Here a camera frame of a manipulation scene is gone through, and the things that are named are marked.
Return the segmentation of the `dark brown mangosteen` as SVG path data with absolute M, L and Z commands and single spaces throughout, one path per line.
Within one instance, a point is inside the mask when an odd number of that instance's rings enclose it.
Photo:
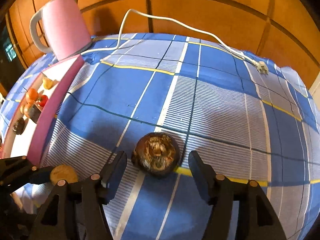
M 21 117 L 16 120 L 12 130 L 16 135 L 21 135 L 24 131 L 24 128 L 25 128 L 25 120 Z

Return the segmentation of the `small eggplant slice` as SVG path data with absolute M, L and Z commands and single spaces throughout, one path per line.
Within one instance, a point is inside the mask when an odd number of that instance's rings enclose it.
M 29 116 L 29 119 L 31 119 L 36 124 L 41 115 L 41 110 L 37 106 L 32 105 L 28 109 L 27 114 Z

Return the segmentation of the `orange tangerine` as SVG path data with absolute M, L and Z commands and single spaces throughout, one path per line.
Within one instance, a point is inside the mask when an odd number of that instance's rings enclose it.
M 30 118 L 30 115 L 29 115 L 29 110 L 30 108 L 32 107 L 33 103 L 27 103 L 25 105 L 22 105 L 20 107 L 20 112 L 22 114 L 24 114 L 27 118 Z
M 27 103 L 34 102 L 39 98 L 39 94 L 35 88 L 30 88 L 25 95 Z

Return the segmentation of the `red cherry tomato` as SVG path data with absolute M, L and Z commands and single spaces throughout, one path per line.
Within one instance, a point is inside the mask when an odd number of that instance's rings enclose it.
M 40 107 L 44 107 L 46 105 L 47 101 L 48 101 L 48 96 L 43 94 L 37 99 L 37 104 Z

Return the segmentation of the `yellow banana piece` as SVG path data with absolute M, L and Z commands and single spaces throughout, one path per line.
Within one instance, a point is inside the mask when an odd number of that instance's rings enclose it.
M 44 77 L 43 79 L 42 79 L 42 84 L 43 84 L 43 87 L 44 87 L 44 89 L 46 89 L 46 90 L 50 90 L 51 88 L 53 88 L 56 84 L 58 84 L 59 83 L 59 81 L 57 81 L 57 80 L 51 80 L 51 79 L 49 79 L 48 77 Z

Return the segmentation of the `beige round longan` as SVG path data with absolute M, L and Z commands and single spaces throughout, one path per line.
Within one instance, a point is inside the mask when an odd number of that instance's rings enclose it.
M 50 181 L 55 185 L 58 181 L 65 180 L 67 183 L 76 183 L 79 181 L 74 168 L 68 165 L 59 165 L 50 172 Z

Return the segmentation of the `pink white tray box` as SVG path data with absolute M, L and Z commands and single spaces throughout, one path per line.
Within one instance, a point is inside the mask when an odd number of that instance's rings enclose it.
M 2 159 L 25 155 L 33 165 L 38 166 L 40 164 L 47 134 L 55 118 L 55 113 L 83 64 L 84 59 L 82 56 L 76 55 L 60 61 L 39 73 L 30 87 L 35 88 L 39 93 L 47 95 L 48 101 L 41 108 L 41 115 L 37 123 L 35 124 L 32 120 L 27 121 L 21 135 L 16 135 L 12 128 L 17 119 L 25 117 L 20 112 L 20 106 L 26 103 L 25 98 L 14 108 L 15 112 L 9 122 L 9 127 L 5 132 L 4 142 L 1 147 Z M 57 80 L 59 83 L 50 90 L 46 90 L 42 84 L 42 79 L 45 76 L 51 80 Z

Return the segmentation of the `blue plaid tablecloth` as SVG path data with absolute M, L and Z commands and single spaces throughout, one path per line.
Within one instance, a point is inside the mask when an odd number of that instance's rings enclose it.
M 295 70 L 263 59 L 262 75 L 217 43 L 171 34 L 96 37 L 82 58 L 41 164 L 85 179 L 151 132 L 171 135 L 181 153 L 164 179 L 127 164 L 104 207 L 116 239 L 201 239 L 211 209 L 191 151 L 230 180 L 256 180 L 286 238 L 307 236 L 319 216 L 319 109 Z

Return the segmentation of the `pink electric kettle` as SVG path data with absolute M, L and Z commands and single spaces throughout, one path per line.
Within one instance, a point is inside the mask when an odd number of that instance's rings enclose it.
M 49 46 L 43 45 L 37 34 L 39 21 Z M 77 0 L 49 1 L 33 15 L 29 29 L 35 46 L 45 54 L 53 53 L 58 61 L 80 54 L 92 45 Z

